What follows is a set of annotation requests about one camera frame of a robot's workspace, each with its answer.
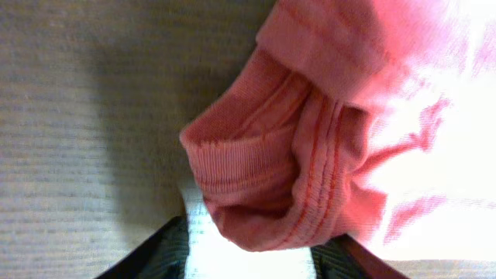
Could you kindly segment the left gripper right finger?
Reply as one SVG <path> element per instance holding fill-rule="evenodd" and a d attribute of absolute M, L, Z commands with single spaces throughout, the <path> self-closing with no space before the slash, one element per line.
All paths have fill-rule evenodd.
<path fill-rule="evenodd" d="M 311 248 L 317 279 L 408 279 L 348 235 Z"/>

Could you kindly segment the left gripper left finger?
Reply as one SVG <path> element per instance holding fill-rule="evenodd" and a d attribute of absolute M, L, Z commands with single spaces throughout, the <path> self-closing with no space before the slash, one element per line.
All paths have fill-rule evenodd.
<path fill-rule="evenodd" d="M 176 216 L 97 279 L 184 279 L 188 221 Z"/>

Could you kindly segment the red soccer t-shirt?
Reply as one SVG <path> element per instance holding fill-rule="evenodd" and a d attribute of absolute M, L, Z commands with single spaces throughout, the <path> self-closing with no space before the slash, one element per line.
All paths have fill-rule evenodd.
<path fill-rule="evenodd" d="M 495 3 L 279 1 L 181 143 L 245 250 L 493 260 Z"/>

